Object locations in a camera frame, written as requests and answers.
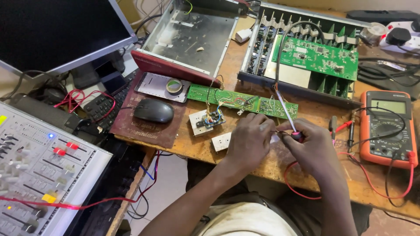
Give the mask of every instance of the hand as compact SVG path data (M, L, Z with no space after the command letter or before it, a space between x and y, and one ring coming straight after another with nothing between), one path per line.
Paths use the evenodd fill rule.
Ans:
M298 143L289 134L282 132L292 129L289 121L279 125L277 130L280 131L278 135L284 145L299 164L320 184L328 182L331 178L345 181L330 132L304 118L294 120L293 124L296 130L305 135L303 143Z
M275 130L274 121L264 114L248 114L233 130L228 152L220 164L228 165L230 172L240 181L267 156Z

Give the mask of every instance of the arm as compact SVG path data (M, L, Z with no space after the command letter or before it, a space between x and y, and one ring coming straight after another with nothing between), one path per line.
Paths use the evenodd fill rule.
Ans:
M284 132L279 135L299 164L318 182L323 202L321 235L357 235L349 188L329 131L306 119L297 119L294 125L305 135L303 143L298 143ZM288 121L277 127L278 131L291 129Z
M250 113L242 118L232 132L225 158L201 182L156 216L139 236L190 235L211 204L258 167L270 151L275 128L274 121L263 114Z

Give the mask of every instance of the multimeter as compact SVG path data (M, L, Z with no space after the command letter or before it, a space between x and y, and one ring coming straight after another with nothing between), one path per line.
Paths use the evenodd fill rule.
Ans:
M396 91L365 91L360 97L363 107L378 107L398 113L405 121L403 131L388 137L361 143L360 158L381 165L410 169L409 158L418 165L417 145L414 133L411 99L408 93ZM401 130L404 123L399 116L382 109L362 109L360 111L360 140L391 134Z

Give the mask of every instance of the black computer mouse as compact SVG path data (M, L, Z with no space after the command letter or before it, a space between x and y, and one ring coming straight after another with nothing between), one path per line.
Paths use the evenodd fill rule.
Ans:
M134 116L159 123L168 123L173 118L173 108L157 99L142 99L134 109Z

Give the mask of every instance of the keyboard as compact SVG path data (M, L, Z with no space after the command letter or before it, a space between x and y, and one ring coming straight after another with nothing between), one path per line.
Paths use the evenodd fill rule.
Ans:
M115 107L114 109L102 120L98 121L97 125L104 129L105 131L109 131L111 126L114 124L115 118L120 111L121 106L123 105L124 100L129 92L129 88L133 82L133 79L138 72L138 69L133 71L131 74L127 75L124 79L127 83L124 85L119 92L112 95L115 99ZM97 121L102 118L108 111L112 108L114 101L109 97L101 94L98 97L94 98L84 107L84 111L88 114L88 116L93 120Z

